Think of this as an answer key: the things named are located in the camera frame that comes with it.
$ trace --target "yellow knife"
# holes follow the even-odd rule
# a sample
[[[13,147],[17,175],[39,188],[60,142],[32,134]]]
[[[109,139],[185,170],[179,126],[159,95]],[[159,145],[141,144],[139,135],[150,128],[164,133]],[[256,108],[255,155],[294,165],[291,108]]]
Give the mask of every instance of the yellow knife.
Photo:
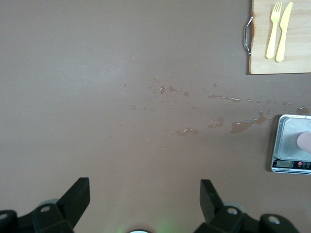
[[[281,22],[280,22],[280,28],[282,29],[282,35],[281,35],[280,44],[278,45],[277,54],[276,54],[277,62],[282,62],[284,60],[286,33],[287,33],[288,21],[290,20],[292,7],[293,7],[293,2],[288,3],[283,13]]]

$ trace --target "metal handle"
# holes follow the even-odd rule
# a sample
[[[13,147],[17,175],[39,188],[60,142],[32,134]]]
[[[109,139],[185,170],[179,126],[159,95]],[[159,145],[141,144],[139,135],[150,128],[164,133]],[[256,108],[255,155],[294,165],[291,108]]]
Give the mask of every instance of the metal handle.
[[[250,48],[248,47],[248,43],[247,43],[247,28],[248,28],[248,26],[251,24],[251,22],[252,22],[252,20],[253,20],[253,16],[251,16],[250,18],[249,18],[249,21],[248,21],[248,23],[245,25],[245,27],[244,27],[244,47],[246,48],[246,50],[247,50],[247,55],[248,56],[250,56],[251,54],[252,54],[252,52],[251,52],[251,50],[250,50]]]

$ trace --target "cutlery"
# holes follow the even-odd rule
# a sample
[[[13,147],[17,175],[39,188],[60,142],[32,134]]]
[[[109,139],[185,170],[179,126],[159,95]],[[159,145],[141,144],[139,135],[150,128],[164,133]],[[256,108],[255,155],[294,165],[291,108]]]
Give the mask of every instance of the cutlery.
[[[282,3],[277,2],[271,13],[271,21],[273,23],[273,26],[272,26],[272,31],[271,31],[267,54],[266,54],[266,57],[268,59],[271,59],[274,56],[275,45],[276,45],[276,28],[277,28],[277,23],[280,20],[281,8],[282,8]]]
[[[290,20],[292,7],[293,7],[293,2],[288,3],[282,15],[281,22],[280,22],[280,28],[282,29],[282,35],[281,35],[280,44],[278,45],[277,54],[276,54],[277,62],[282,62],[284,60],[286,33],[287,33],[288,21]]]

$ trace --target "brown table surface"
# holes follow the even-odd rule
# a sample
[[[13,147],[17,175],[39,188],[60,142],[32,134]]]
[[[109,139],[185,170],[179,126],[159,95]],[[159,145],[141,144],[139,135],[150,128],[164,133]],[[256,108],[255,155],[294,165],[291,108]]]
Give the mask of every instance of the brown table surface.
[[[309,113],[311,76],[247,75],[250,4],[0,1],[0,209],[89,177],[77,233],[191,233],[211,179],[251,217],[310,232],[311,177],[269,163],[271,117]]]

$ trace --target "yellow fork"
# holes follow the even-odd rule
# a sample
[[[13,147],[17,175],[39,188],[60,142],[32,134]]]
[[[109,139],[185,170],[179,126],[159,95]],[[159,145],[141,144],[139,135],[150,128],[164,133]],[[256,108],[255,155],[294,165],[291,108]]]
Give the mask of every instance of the yellow fork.
[[[282,3],[277,2],[271,14],[271,21],[273,23],[273,26],[272,26],[272,31],[271,31],[267,54],[266,54],[266,57],[268,59],[271,59],[274,57],[275,46],[276,46],[276,28],[277,28],[277,23],[280,20],[281,8],[282,8]]]

